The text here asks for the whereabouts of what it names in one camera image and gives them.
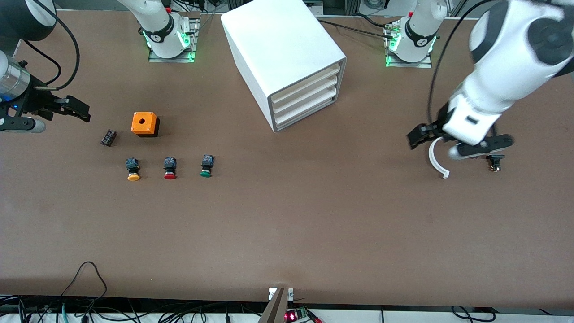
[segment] wire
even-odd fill
[[[457,312],[455,311],[455,307],[460,307],[460,308],[463,310],[464,314],[466,314],[466,316],[462,316],[462,315],[460,315],[459,313],[457,313]],[[476,322],[489,323],[489,322],[493,322],[493,321],[496,320],[496,318],[497,318],[497,315],[496,315],[496,313],[494,313],[494,312],[492,313],[492,318],[489,318],[488,320],[483,320],[483,319],[481,319],[481,318],[472,317],[472,316],[470,316],[470,314],[468,313],[467,309],[465,309],[465,308],[462,307],[462,306],[452,306],[452,307],[451,307],[451,311],[452,311],[452,314],[454,314],[456,317],[462,318],[463,320],[469,320],[470,323],[474,323],[474,321],[476,321]]]
[[[261,317],[261,314],[255,312],[254,310],[252,310],[252,309],[250,309],[250,308],[248,308],[248,307],[245,307],[245,306],[241,305],[241,308],[244,309],[244,310],[248,310],[248,311],[252,312],[253,314],[257,315],[258,317]]]
[[[76,275],[74,275],[74,277],[72,278],[72,281],[68,284],[68,286],[66,286],[66,288],[64,289],[64,291],[60,294],[60,297],[64,296],[64,294],[68,291],[68,289],[70,287],[72,287],[72,285],[76,282],[76,279],[78,277],[78,275],[80,275],[80,271],[82,270],[82,268],[84,267],[85,264],[90,264],[94,267],[95,271],[96,271],[96,275],[98,276],[98,278],[100,279],[100,281],[102,282],[102,285],[104,285],[104,292],[102,293],[102,295],[96,297],[96,299],[94,301],[97,301],[98,299],[102,298],[104,295],[106,295],[107,293],[107,284],[106,281],[102,278],[102,276],[100,275],[100,271],[98,270],[98,266],[96,266],[95,263],[91,262],[91,261],[87,261],[87,262],[83,262],[80,267],[78,267],[77,271],[76,271]]]
[[[49,87],[47,89],[41,89],[46,91],[50,90],[58,91],[67,87],[70,83],[72,83],[73,79],[76,77],[78,68],[80,67],[80,47],[78,46],[76,37],[74,37],[72,31],[68,28],[68,26],[66,26],[66,24],[61,19],[58,18],[58,16],[55,13],[49,10],[43,3],[40,2],[40,0],[32,0],[32,1],[34,1],[36,5],[39,5],[40,8],[44,9],[44,11],[46,11],[50,16],[52,16],[62,26],[62,28],[64,28],[64,30],[68,33],[68,35],[72,39],[74,49],[76,50],[76,65],[74,66],[72,75],[70,75],[69,79],[64,84],[57,86],[55,88]]]
[[[369,17],[368,17],[367,15],[365,15],[365,14],[362,14],[362,13],[357,12],[357,13],[355,13],[353,16],[363,17],[363,18],[365,18],[370,24],[375,25],[375,26],[377,26],[377,27],[381,27],[381,28],[383,28],[383,29],[385,28],[385,25],[381,25],[381,24],[378,24],[378,23],[374,22],[371,18],[369,18]]]
[[[321,19],[317,19],[317,20],[319,20],[319,22],[322,22],[322,23],[327,24],[327,25],[333,25],[333,26],[337,26],[337,27],[341,27],[341,28],[353,30],[354,32],[370,34],[370,35],[373,35],[373,36],[383,37],[383,38],[386,38],[386,39],[392,39],[392,38],[393,38],[391,35],[371,33],[371,32],[368,32],[368,31],[366,31],[366,30],[360,30],[360,29],[357,29],[357,28],[349,27],[349,26],[339,25],[339,24],[336,24],[336,23],[331,22],[331,21],[326,21],[326,20],[321,20]]]
[[[541,312],[543,312],[544,314],[546,314],[546,315],[552,315],[552,314],[550,314],[550,313],[546,312],[546,311],[545,311],[545,310],[543,310],[543,309],[539,309],[539,310],[540,310]]]
[[[196,32],[192,32],[191,34],[199,33],[199,31],[203,28],[203,26],[207,25],[207,23],[208,23],[210,20],[213,19],[213,17],[215,16],[215,13],[217,12],[218,7],[219,7],[219,6],[214,6],[214,10],[213,10],[213,12],[211,13],[210,17],[207,18],[207,20],[205,21],[205,23],[203,23],[203,24],[201,24],[201,25],[199,26],[199,28],[197,29]]]
[[[179,4],[179,5],[184,5],[187,6],[186,9],[189,9],[189,7],[194,7],[194,8],[198,8],[199,10],[203,11],[203,12],[208,12],[205,8],[202,8],[200,6],[196,6],[194,4],[188,3],[185,0],[173,0],[175,3]]]
[[[455,31],[458,29],[458,27],[460,26],[460,24],[463,22],[463,19],[468,16],[470,14],[470,12],[472,12],[474,9],[484,5],[485,3],[489,3],[495,0],[482,0],[479,3],[477,3],[476,5],[473,5],[470,9],[468,9],[458,20],[458,22],[456,23],[455,27],[452,29],[451,33],[448,35],[448,38],[446,40],[446,42],[444,43],[444,47],[443,50],[440,52],[440,56],[439,56],[439,60],[436,62],[436,68],[435,71],[432,74],[432,80],[430,81],[430,89],[429,89],[429,98],[428,98],[428,103],[426,104],[426,120],[428,121],[428,123],[432,123],[432,113],[431,113],[431,104],[432,104],[432,94],[435,90],[435,82],[436,82],[436,76],[437,73],[439,71],[439,67],[440,67],[440,63],[443,61],[443,57],[444,57],[444,53],[447,49],[448,44],[451,42],[452,36],[455,34]]]
[[[62,303],[62,318],[64,318],[64,323],[68,322],[68,314],[66,313],[66,304]]]
[[[60,75],[62,75],[62,66],[60,66],[58,64],[58,62],[56,62],[53,58],[51,58],[50,56],[46,55],[45,53],[43,53],[41,50],[39,50],[36,46],[32,45],[28,40],[24,41],[26,43],[26,45],[28,45],[31,49],[33,49],[35,52],[37,52],[38,54],[42,55],[45,59],[51,61],[56,68],[58,69],[58,72],[56,73],[56,76],[54,76],[53,79],[49,80],[46,82],[46,85],[51,84],[52,82],[54,82],[55,80],[57,80]]]
[[[127,302],[130,304],[131,311],[134,312],[135,318],[138,319],[138,323],[142,323],[142,321],[138,317],[138,313],[135,312],[134,306],[131,304],[131,301],[129,298],[127,299]]]
[[[180,2],[180,1],[178,1],[178,0],[172,0],[172,1],[175,2],[175,3],[177,3],[178,5],[180,5],[180,7],[181,7],[184,11],[190,12],[190,11],[189,11],[189,8],[188,8],[187,6],[184,7],[185,4],[184,4],[183,2]]]

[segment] brown tabletop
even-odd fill
[[[0,293],[60,294],[92,260],[116,297],[263,301],[282,285],[310,303],[574,308],[569,77],[500,119],[516,142],[502,172],[449,160],[439,144],[443,180],[405,139],[425,121],[432,71],[386,68],[379,38],[326,26],[348,56],[339,100],[273,133],[219,16],[193,64],[148,63],[130,13],[61,17],[82,63],[60,94],[89,104],[92,121],[56,116],[42,134],[1,134]],[[472,24],[447,51],[435,110],[472,70]],[[67,79],[67,34],[37,45],[63,63],[57,83]],[[26,45],[17,58],[41,79],[54,73]],[[160,116],[159,138],[130,132],[135,111]],[[108,129],[119,131],[111,148],[99,143]],[[205,153],[216,156],[210,179],[199,176]],[[176,180],[162,177],[166,156]],[[128,157],[139,182],[126,180]],[[70,290],[100,292],[91,269]]]

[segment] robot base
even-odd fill
[[[396,31],[383,29],[383,34],[395,37]],[[398,58],[395,53],[389,50],[390,43],[393,40],[385,39],[385,65],[386,67],[417,67],[417,68],[432,68],[431,56],[427,55],[422,61],[416,63],[408,63]]]
[[[152,63],[193,63],[195,61],[195,52],[197,50],[197,32],[200,28],[200,18],[187,18],[189,19],[189,28],[184,28],[184,32],[189,32],[191,35],[187,36],[185,34],[182,35],[181,41],[182,42],[189,42],[189,47],[186,48],[181,54],[177,55],[174,58],[161,58],[157,56],[152,50],[149,50],[148,61]]]

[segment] cable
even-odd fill
[[[164,308],[166,308],[166,307],[176,306],[176,305],[189,305],[189,304],[192,304],[192,302],[167,304],[167,305],[164,305],[164,306],[160,306],[160,307],[158,307],[158,308],[156,308],[156,309],[154,309],[154,310],[151,310],[151,311],[149,311],[149,312],[146,312],[146,313],[144,313],[144,314],[138,315],[138,316],[136,316],[136,317],[134,317],[134,318],[128,316],[127,314],[125,314],[125,313],[122,312],[122,311],[119,311],[119,310],[114,309],[114,308],[111,308],[111,307],[94,306],[94,307],[92,307],[92,312],[94,312],[96,315],[98,315],[99,317],[101,317],[102,319],[104,319],[104,320],[106,320],[106,321],[126,322],[126,321],[133,321],[135,318],[142,318],[142,317],[144,317],[144,316],[146,316],[146,315],[152,314],[152,313],[157,312],[157,311],[159,311],[160,309],[164,309]],[[113,311],[115,311],[115,312],[117,312],[117,313],[124,314],[124,316],[128,317],[128,319],[104,317],[103,315],[101,315],[100,313],[98,313],[95,309],[108,309],[108,310],[113,310]]]
[[[336,23],[331,22],[331,21],[325,21],[325,20],[321,20],[321,19],[317,19],[317,20],[318,20],[319,22],[322,22],[322,23],[327,24],[327,25],[333,25],[333,26],[337,26],[337,27],[341,27],[341,28],[353,30],[354,32],[370,34],[370,35],[373,35],[373,36],[383,37],[383,38],[386,38],[386,39],[393,39],[393,37],[392,37],[391,35],[371,33],[371,32],[368,32],[368,31],[366,31],[366,30],[360,30],[360,29],[357,29],[357,28],[349,27],[349,26],[339,25],[339,24],[336,24]]]
[[[138,323],[142,323],[142,321],[138,317],[138,313],[135,312],[134,306],[131,304],[131,301],[129,298],[127,299],[127,302],[130,304],[131,311],[134,312],[135,318],[138,319]]]
[[[102,293],[102,295],[96,297],[96,299],[94,301],[97,301],[98,299],[102,298],[104,295],[106,295],[107,293],[107,284],[104,281],[104,279],[102,278],[102,276],[100,275],[100,271],[98,270],[98,266],[96,266],[95,263],[91,262],[91,261],[87,261],[87,262],[83,262],[80,267],[77,269],[76,271],[76,275],[74,275],[74,277],[72,278],[72,281],[68,284],[68,286],[66,286],[66,288],[64,289],[64,291],[60,294],[60,297],[64,296],[64,294],[68,291],[68,289],[76,282],[76,279],[78,277],[78,275],[80,275],[80,271],[82,270],[82,268],[84,267],[85,264],[90,264],[94,267],[95,271],[96,271],[96,275],[98,276],[98,278],[100,279],[100,281],[102,282],[102,285],[104,285],[104,292]]]
[[[188,7],[194,7],[194,8],[198,8],[199,10],[203,11],[203,12],[208,12],[205,8],[202,8],[200,6],[196,6],[192,3],[188,3],[185,0],[173,0],[175,3],[179,4],[179,5],[184,5],[184,6],[188,6]]]
[[[180,2],[178,0],[172,0],[172,1],[177,3],[185,12],[190,12],[187,6],[184,7],[185,4],[183,2]]]
[[[33,49],[35,52],[37,52],[38,54],[42,55],[44,58],[46,58],[47,60],[51,61],[56,68],[58,69],[58,72],[56,73],[56,76],[54,76],[53,79],[49,80],[46,82],[46,85],[50,85],[52,82],[54,82],[55,80],[57,80],[60,75],[62,75],[62,66],[60,66],[58,64],[58,62],[55,61],[55,59],[51,58],[50,56],[46,55],[45,53],[43,53],[41,50],[39,50],[36,46],[32,45],[28,40],[24,41],[26,43],[26,45],[28,45],[31,49]]]
[[[248,307],[245,307],[245,306],[241,305],[241,308],[244,309],[244,310],[248,310],[248,311],[252,312],[253,314],[257,315],[258,317],[261,317],[261,314],[255,312],[254,310],[252,310],[252,309],[250,309],[250,308],[248,308]]]
[[[436,68],[435,71],[432,74],[432,80],[430,81],[430,89],[429,89],[429,98],[428,98],[428,103],[426,104],[426,120],[428,121],[428,123],[432,123],[432,112],[431,112],[431,104],[432,104],[432,94],[433,91],[435,90],[435,82],[436,82],[436,76],[437,73],[439,71],[439,67],[440,67],[440,63],[443,61],[443,57],[444,57],[444,53],[447,49],[448,44],[451,42],[452,36],[455,34],[455,31],[458,29],[458,27],[460,26],[460,24],[463,22],[463,19],[468,16],[470,14],[470,12],[472,12],[474,9],[484,5],[485,3],[489,3],[495,0],[482,0],[479,3],[477,3],[476,5],[473,5],[470,9],[468,9],[458,20],[458,22],[456,23],[455,27],[452,29],[451,33],[448,35],[448,38],[446,40],[446,42],[444,43],[444,47],[443,50],[440,52],[440,56],[439,56],[439,60],[436,62]]]
[[[225,304],[225,323],[231,323],[231,317],[229,317],[229,309],[227,304]]]
[[[213,19],[213,17],[215,16],[215,13],[217,12],[218,7],[219,7],[219,6],[214,6],[214,10],[213,10],[213,12],[211,13],[210,17],[207,18],[207,20],[205,21],[205,23],[203,23],[203,24],[201,24],[201,25],[199,26],[199,29],[197,29],[196,32],[192,32],[191,34],[199,33],[199,31],[203,28],[203,26],[207,25],[207,23],[208,23],[210,20]]]
[[[381,27],[381,28],[383,28],[383,29],[385,28],[385,25],[381,25],[381,24],[378,24],[378,23],[374,22],[371,18],[369,18],[369,17],[368,17],[367,15],[365,15],[365,14],[362,14],[362,13],[358,13],[358,12],[357,12],[357,13],[355,13],[353,16],[363,17],[363,18],[365,18],[370,24],[375,25],[375,26],[377,26],[377,27]]]
[[[466,316],[462,316],[462,315],[458,314],[457,312],[455,312],[455,307],[460,307],[463,310],[464,314],[466,314]],[[492,313],[492,318],[489,318],[488,320],[483,320],[481,318],[472,317],[472,316],[470,316],[468,311],[462,306],[452,306],[451,311],[452,311],[452,314],[454,314],[456,317],[462,318],[463,320],[469,320],[470,323],[474,323],[474,321],[489,323],[489,322],[493,322],[497,318],[497,315],[494,312]]]
[[[463,11],[464,6],[467,4],[468,0],[462,0],[454,9],[454,12],[452,13],[453,17],[456,17],[460,14],[461,11]]]
[[[70,83],[72,83],[73,79],[76,77],[78,68],[80,67],[80,47],[78,46],[76,37],[74,37],[72,31],[68,28],[68,26],[66,26],[66,24],[61,19],[58,18],[58,16],[55,13],[53,13],[43,3],[41,3],[40,0],[32,0],[32,1],[34,1],[36,5],[39,5],[40,8],[44,9],[44,11],[46,11],[50,16],[52,16],[62,26],[62,28],[64,28],[64,30],[68,33],[68,35],[72,39],[74,49],[76,50],[76,65],[74,66],[72,75],[70,75],[69,79],[64,84],[57,87],[40,88],[40,90],[58,91],[67,87]]]
[[[62,318],[64,318],[64,323],[68,322],[68,314],[66,313],[66,304],[62,303]]]
[[[545,311],[545,310],[543,310],[543,309],[539,309],[539,310],[540,310],[541,312],[543,312],[544,314],[546,314],[546,315],[552,315],[552,314],[550,314],[550,313],[546,312],[546,311]]]

